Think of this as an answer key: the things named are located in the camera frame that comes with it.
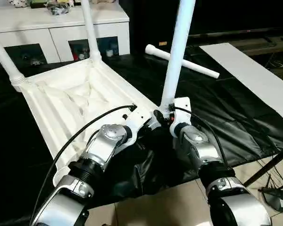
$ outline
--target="black cable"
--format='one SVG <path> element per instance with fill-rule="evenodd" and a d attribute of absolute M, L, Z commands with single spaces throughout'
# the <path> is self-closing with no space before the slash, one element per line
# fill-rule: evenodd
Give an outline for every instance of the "black cable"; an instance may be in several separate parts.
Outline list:
<path fill-rule="evenodd" d="M 181 107 L 175 107 L 175 109 L 178 109 L 178 110 L 181 110 L 181 111 L 184 111 L 184 112 L 187 112 L 189 113 L 191 116 L 193 116 L 194 118 L 197 118 L 200 122 L 202 122 L 206 127 L 208 127 L 208 129 L 212 132 L 217 144 L 218 144 L 218 147 L 219 147 L 219 150 L 220 150 L 220 153 L 221 153 L 221 156 L 223 158 L 223 161 L 224 161 L 224 164 L 226 167 L 228 167 L 228 162 L 227 162 L 227 159 L 225 158 L 225 153 L 223 151 L 223 148 L 222 148 L 222 145 L 220 143 L 220 140 L 219 138 L 217 137 L 216 133 L 214 132 L 213 128 L 206 122 L 204 121 L 203 119 L 201 119 L 200 117 L 198 117 L 197 115 L 193 114 L 192 112 L 184 109 L 184 108 L 181 108 Z"/>
<path fill-rule="evenodd" d="M 282 175 L 279 173 L 279 171 L 278 171 L 278 169 L 276 168 L 276 166 L 274 166 L 274 169 L 275 169 L 275 171 L 277 172 L 277 174 L 279 175 L 279 177 L 282 179 L 282 181 L 283 181 L 283 177 L 282 177 Z"/>
<path fill-rule="evenodd" d="M 256 160 L 256 161 L 257 161 L 257 163 L 263 168 L 263 165 L 262 165 L 258 160 Z M 275 183 L 275 181 L 272 179 L 272 175 L 271 175 L 269 172 L 266 172 L 266 174 L 268 175 L 268 179 L 270 179 L 270 180 L 272 181 L 274 187 L 275 187 L 275 188 L 278 188 L 279 185 L 277 185 L 277 184 Z"/>
<path fill-rule="evenodd" d="M 77 131 L 76 134 L 74 134 L 65 144 L 64 146 L 61 148 L 61 150 L 59 150 L 59 152 L 57 153 L 56 157 L 54 158 L 48 172 L 47 172 L 47 175 L 44 179 L 44 182 L 41 186 L 41 189 L 39 191 L 39 194 L 38 194 L 38 197 L 37 197 L 37 200 L 36 200 L 36 203 L 34 205 L 34 208 L 33 208 L 33 213 L 32 213 L 32 216 L 30 218 L 30 221 L 29 221 L 29 225 L 32 225 L 32 222 L 33 222 L 33 218 L 34 218 L 34 215 L 35 215 L 35 212 L 36 212 L 36 209 L 37 209 L 37 206 L 38 206 L 38 202 L 39 202 L 39 199 L 40 199 L 40 196 L 41 196 L 41 193 L 45 187 L 45 184 L 53 170 L 53 168 L 55 167 L 59 157 L 62 155 L 62 153 L 66 150 L 66 148 L 71 144 L 71 142 L 78 136 L 80 135 L 87 127 L 89 127 L 90 125 L 92 125 L 93 123 L 95 123 L 96 121 L 98 121 L 99 119 L 105 117 L 106 115 L 112 113 L 112 112 L 115 112 L 117 110 L 120 110 L 120 109 L 124 109 L 124 108 L 134 108 L 135 106 L 134 105 L 125 105 L 125 106 L 121 106 L 121 107 L 116 107 L 110 111 L 107 111 L 106 113 L 103 113 L 102 115 L 96 117 L 95 119 L 93 119 L 92 121 L 90 121 L 89 123 L 87 123 L 86 125 L 84 125 L 79 131 Z"/>
<path fill-rule="evenodd" d="M 277 169 L 277 167 L 276 166 L 274 166 L 274 169 L 275 169 L 275 172 L 278 174 L 278 176 L 282 179 L 282 181 L 283 181 L 283 177 L 282 177 L 282 175 L 279 173 L 279 171 L 278 171 L 278 169 Z"/>
<path fill-rule="evenodd" d="M 94 137 L 94 135 L 97 134 L 98 132 L 99 132 L 99 129 L 98 129 L 97 131 L 95 131 L 95 132 L 90 136 L 90 138 L 89 138 L 87 144 L 90 143 L 90 141 L 92 140 L 92 138 Z"/>

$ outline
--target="white mat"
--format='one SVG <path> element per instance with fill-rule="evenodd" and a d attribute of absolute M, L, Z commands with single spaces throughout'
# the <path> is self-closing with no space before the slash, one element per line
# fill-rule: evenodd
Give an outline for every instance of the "white mat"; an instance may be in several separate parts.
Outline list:
<path fill-rule="evenodd" d="M 283 117 L 283 81 L 229 43 L 201 48 Z"/>

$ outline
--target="shelf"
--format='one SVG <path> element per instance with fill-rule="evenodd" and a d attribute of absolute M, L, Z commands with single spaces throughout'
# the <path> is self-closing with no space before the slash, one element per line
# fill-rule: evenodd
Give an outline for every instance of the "shelf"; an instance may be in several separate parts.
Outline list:
<path fill-rule="evenodd" d="M 117 3 L 91 5 L 94 24 L 129 22 L 129 17 Z M 53 16 L 46 8 L 0 7 L 0 32 L 84 25 L 80 6 L 65 15 Z"/>

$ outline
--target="white panel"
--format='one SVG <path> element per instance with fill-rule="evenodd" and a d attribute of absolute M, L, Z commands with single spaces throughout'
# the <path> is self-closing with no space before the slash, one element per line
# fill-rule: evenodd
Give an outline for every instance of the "white panel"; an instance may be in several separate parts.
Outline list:
<path fill-rule="evenodd" d="M 95 24 L 96 38 L 117 36 L 120 55 L 130 53 L 129 23 Z M 72 61 L 73 56 L 68 41 L 87 39 L 85 26 L 50 28 L 52 39 L 61 61 Z"/>
<path fill-rule="evenodd" d="M 283 117 L 283 81 L 229 43 L 201 48 Z"/>
<path fill-rule="evenodd" d="M 48 29 L 0 33 L 0 43 L 3 47 L 39 44 L 47 63 L 60 62 Z"/>

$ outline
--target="white pvc pipe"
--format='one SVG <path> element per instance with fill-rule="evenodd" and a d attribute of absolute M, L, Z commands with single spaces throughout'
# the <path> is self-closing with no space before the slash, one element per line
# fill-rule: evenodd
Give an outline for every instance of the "white pvc pipe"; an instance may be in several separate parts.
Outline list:
<path fill-rule="evenodd" d="M 171 57 L 166 71 L 166 80 L 160 104 L 160 109 L 165 117 L 168 117 L 168 107 L 173 103 L 173 99 L 175 97 L 195 1 L 196 0 L 181 0 L 179 3 L 175 32 L 171 47 Z"/>
<path fill-rule="evenodd" d="M 101 55 L 98 48 L 98 44 L 96 42 L 89 0 L 82 0 L 81 5 L 85 19 L 85 27 L 87 30 L 88 43 L 90 49 L 90 59 L 96 64 L 99 61 L 101 61 Z"/>
<path fill-rule="evenodd" d="M 11 84 L 15 87 L 17 91 L 20 91 L 20 88 L 18 86 L 25 81 L 25 77 L 17 69 L 14 62 L 10 59 L 6 50 L 2 47 L 1 43 L 0 43 L 0 63 L 7 72 Z"/>
<path fill-rule="evenodd" d="M 162 51 L 162 50 L 156 48 L 153 45 L 147 45 L 145 52 L 147 54 L 155 55 L 155 56 L 160 57 L 160 58 L 165 59 L 165 60 L 169 60 L 170 59 L 170 54 L 169 53 L 167 53 L 165 51 Z M 183 60 L 182 61 L 182 66 L 187 67 L 189 69 L 192 69 L 192 70 L 194 70 L 196 72 L 205 74 L 207 76 L 213 77 L 215 79 L 217 79 L 219 77 L 219 75 L 220 75 L 219 73 L 217 73 L 215 71 L 212 71 L 212 70 L 210 70 L 210 69 L 208 69 L 206 67 L 197 65 L 197 64 L 192 63 L 192 62 L 187 61 L 187 60 Z"/>

